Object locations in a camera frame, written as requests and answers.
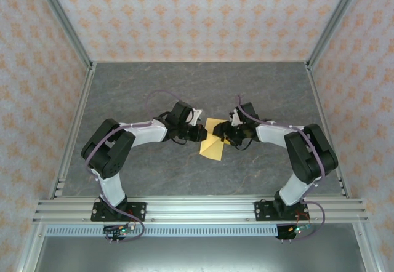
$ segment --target wall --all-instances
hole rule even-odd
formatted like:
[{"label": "wall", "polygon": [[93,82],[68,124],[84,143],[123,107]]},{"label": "wall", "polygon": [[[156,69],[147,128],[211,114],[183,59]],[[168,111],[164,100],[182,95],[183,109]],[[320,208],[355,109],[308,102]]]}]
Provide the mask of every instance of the wall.
[{"label": "wall", "polygon": [[98,61],[300,61],[339,0],[60,0]]},{"label": "wall", "polygon": [[394,268],[394,0],[354,0],[314,69],[341,168]]},{"label": "wall", "polygon": [[0,271],[49,195],[85,73],[45,0],[0,0]]}]

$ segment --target perforated metal strip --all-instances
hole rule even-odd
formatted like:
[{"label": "perforated metal strip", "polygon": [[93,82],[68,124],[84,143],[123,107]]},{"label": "perforated metal strip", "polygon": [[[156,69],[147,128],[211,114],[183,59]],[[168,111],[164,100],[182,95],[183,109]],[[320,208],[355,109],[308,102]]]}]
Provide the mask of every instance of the perforated metal strip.
[{"label": "perforated metal strip", "polygon": [[[151,225],[145,227],[146,237],[235,237],[277,236],[276,225]],[[129,236],[141,232],[138,226]],[[49,225],[48,237],[101,237],[100,225]]]}]

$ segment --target black mounting bracket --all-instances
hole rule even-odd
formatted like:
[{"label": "black mounting bracket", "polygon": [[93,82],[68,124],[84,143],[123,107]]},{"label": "black mounting bracket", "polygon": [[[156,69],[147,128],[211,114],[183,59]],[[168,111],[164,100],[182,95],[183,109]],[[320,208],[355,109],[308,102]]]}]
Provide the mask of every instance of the black mounting bracket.
[{"label": "black mounting bracket", "polygon": [[[284,212],[282,216],[276,211],[274,207],[274,200],[272,201],[257,201],[254,203],[254,215],[256,221],[296,221],[298,219],[297,211],[305,213],[309,216],[308,206],[306,204],[298,203],[291,208],[291,211]],[[307,221],[304,216],[299,218],[299,221]]]},{"label": "black mounting bracket", "polygon": [[[133,216],[144,222],[147,204],[145,202],[127,202],[123,211],[131,212]],[[93,204],[90,220],[92,222],[129,222],[130,218],[108,209],[107,204],[100,201]]]}]

